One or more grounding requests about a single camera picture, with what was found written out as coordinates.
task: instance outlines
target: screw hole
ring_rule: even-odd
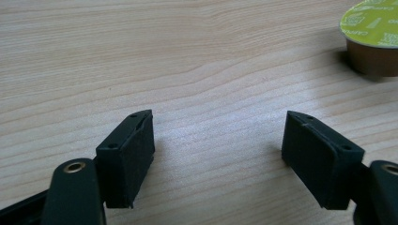
[[[109,147],[109,148],[117,148],[117,147],[118,147],[118,144],[117,144],[117,143],[110,143],[110,144],[108,145],[108,147]]]
[[[392,173],[394,175],[398,175],[398,167],[394,165],[383,165],[383,169],[388,173]]]
[[[85,167],[83,162],[72,162],[64,168],[65,173],[76,173],[81,171]]]
[[[352,147],[350,147],[350,146],[348,146],[348,145],[343,145],[342,147],[343,147],[343,149],[345,149],[345,150],[352,150]]]

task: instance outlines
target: wooden table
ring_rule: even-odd
[[[155,160],[108,224],[352,224],[281,160],[287,110],[398,161],[398,79],[344,62],[355,1],[0,2],[0,207],[152,109]]]

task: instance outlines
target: green lid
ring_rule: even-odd
[[[398,49],[398,0],[365,0],[345,13],[340,29],[356,43]]]

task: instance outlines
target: clamp jaw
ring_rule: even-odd
[[[365,151],[316,118],[287,112],[282,158],[321,207],[357,204],[356,224],[398,224],[398,164],[363,165]]]
[[[50,188],[0,211],[0,224],[106,224],[108,208],[133,207],[155,153],[152,111],[129,115],[97,156],[58,166]]]

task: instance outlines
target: light wood surface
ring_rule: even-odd
[[[355,205],[321,209],[281,144],[293,110],[362,146],[366,165],[398,161],[398,80],[342,60],[354,2],[1,1],[0,207],[152,109],[155,160],[108,224],[352,224]]]

